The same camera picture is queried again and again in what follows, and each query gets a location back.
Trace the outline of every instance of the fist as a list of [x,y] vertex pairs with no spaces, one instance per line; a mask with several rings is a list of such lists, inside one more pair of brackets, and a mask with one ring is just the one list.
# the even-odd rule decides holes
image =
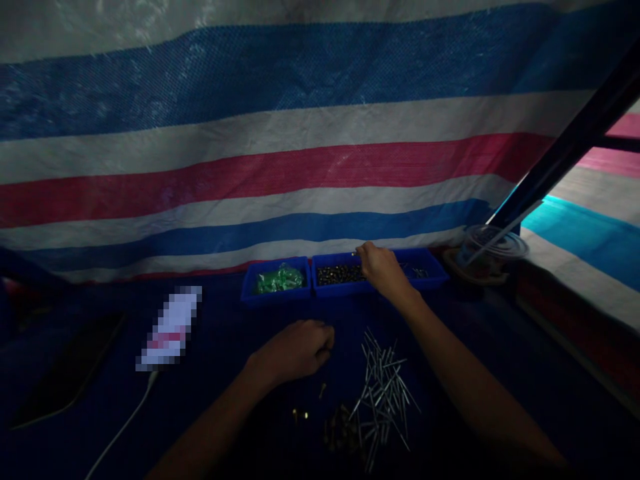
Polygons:
[[273,386],[280,385],[317,372],[329,360],[333,342],[333,327],[318,320],[298,320],[252,354],[247,366]]
[[391,250],[366,242],[356,252],[362,261],[362,274],[390,302],[400,300],[413,289]]

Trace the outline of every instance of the blue tray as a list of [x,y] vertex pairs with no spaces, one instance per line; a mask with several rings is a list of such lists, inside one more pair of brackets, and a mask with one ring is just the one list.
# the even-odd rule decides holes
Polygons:
[[[405,275],[409,278],[410,284],[416,290],[433,290],[449,280],[449,275],[429,249],[402,249],[394,250],[393,252]],[[428,276],[426,278],[418,278],[419,274],[413,269],[422,270]]]
[[[433,290],[449,280],[440,262],[435,259],[426,248],[394,250],[395,257],[403,267],[403,271],[409,278],[410,284],[416,290]],[[343,297],[356,293],[370,293],[375,289],[369,282],[349,282],[337,285],[318,285],[317,269],[335,267],[336,265],[361,265],[360,257],[350,253],[336,253],[333,255],[316,255],[311,258],[311,275],[313,277],[313,289],[317,297]],[[426,278],[418,278],[413,269],[419,269],[428,275]]]
[[313,276],[313,289],[317,297],[344,297],[356,293],[375,292],[368,281],[338,283],[337,285],[318,285],[317,270],[324,267],[337,265],[362,265],[360,257],[350,253],[334,253],[332,255],[316,255],[311,258],[311,275]]
[[[254,294],[257,276],[262,272],[275,271],[280,268],[283,263],[288,266],[300,270],[305,276],[305,286],[293,290],[285,290],[282,292]],[[311,272],[309,270],[309,259],[306,257],[292,257],[282,260],[274,260],[262,263],[253,263],[249,266],[249,270],[245,275],[242,283],[242,294],[240,300],[249,308],[258,308],[265,305],[274,305],[290,300],[300,300],[311,298]]]

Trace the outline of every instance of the blue table surface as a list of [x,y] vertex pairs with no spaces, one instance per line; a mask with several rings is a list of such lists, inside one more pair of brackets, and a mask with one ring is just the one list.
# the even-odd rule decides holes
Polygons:
[[[78,288],[60,299],[37,326],[0,349],[0,465],[2,478],[82,479],[140,402],[147,375],[135,372],[147,333],[176,285],[202,285],[197,326],[180,364],[159,376],[136,418],[95,479],[139,479],[214,401],[247,357],[298,319],[334,326],[330,361],[312,377],[283,385],[256,409],[227,461],[232,471],[265,471],[275,465],[316,472],[356,468],[329,453],[323,422],[341,403],[350,406],[363,384],[360,344],[369,326],[382,346],[397,339],[401,370],[422,415],[409,416],[409,442],[429,463],[443,435],[457,439],[459,456],[472,454],[471,434],[446,399],[411,332],[377,294],[296,301],[248,310],[240,303],[242,275],[193,277]],[[461,299],[446,284],[424,294],[434,312],[490,368],[576,467],[595,477],[637,473],[640,424],[518,308],[495,291],[482,300]],[[32,426],[6,425],[57,354],[84,323],[112,312],[127,320],[96,377],[72,408]],[[322,400],[320,386],[327,384]],[[296,424],[293,408],[309,413]],[[408,465],[398,438],[378,454],[378,472]]]

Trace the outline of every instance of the charging cable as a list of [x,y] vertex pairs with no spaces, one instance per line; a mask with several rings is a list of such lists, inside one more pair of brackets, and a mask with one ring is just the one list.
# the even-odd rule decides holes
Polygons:
[[118,437],[120,436],[120,434],[122,432],[124,432],[125,428],[127,428],[127,425],[129,424],[129,422],[131,422],[131,420],[133,420],[133,418],[135,417],[135,414],[138,413],[138,410],[140,410],[140,407],[142,407],[142,404],[145,402],[145,400],[147,399],[147,397],[149,396],[149,392],[151,391],[151,386],[153,385],[153,383],[155,382],[156,378],[158,378],[158,372],[157,371],[153,371],[151,372],[150,376],[149,376],[149,381],[147,382],[147,391],[145,392],[145,395],[142,397],[142,400],[140,400],[140,404],[138,404],[138,406],[136,407],[136,409],[133,411],[133,413],[131,414],[131,416],[129,417],[129,420],[127,420],[127,422],[122,426],[122,428],[120,429],[120,431],[115,435],[115,437],[113,438],[113,440],[111,440],[111,443],[107,445],[107,448],[105,448],[104,452],[102,452],[102,455],[100,455],[100,457],[98,457],[98,460],[96,460],[96,462],[93,464],[91,470],[89,471],[89,473],[87,474],[87,476],[85,477],[85,480],[89,480],[91,478],[91,476],[93,475],[93,472],[95,472],[96,468],[98,468],[98,465],[100,465],[100,462],[102,461],[102,459],[105,457],[105,455],[107,454],[107,452],[109,451],[109,449],[113,446],[113,444],[115,443],[116,440],[118,440]]

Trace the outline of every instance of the smartphone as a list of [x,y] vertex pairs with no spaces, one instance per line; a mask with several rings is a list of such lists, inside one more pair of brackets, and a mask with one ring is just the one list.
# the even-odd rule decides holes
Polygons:
[[95,375],[124,320],[118,313],[84,326],[32,390],[9,428],[26,427],[72,406]]
[[202,287],[178,287],[158,312],[158,322],[147,336],[142,355],[137,358],[138,371],[162,370],[180,362],[202,299]]

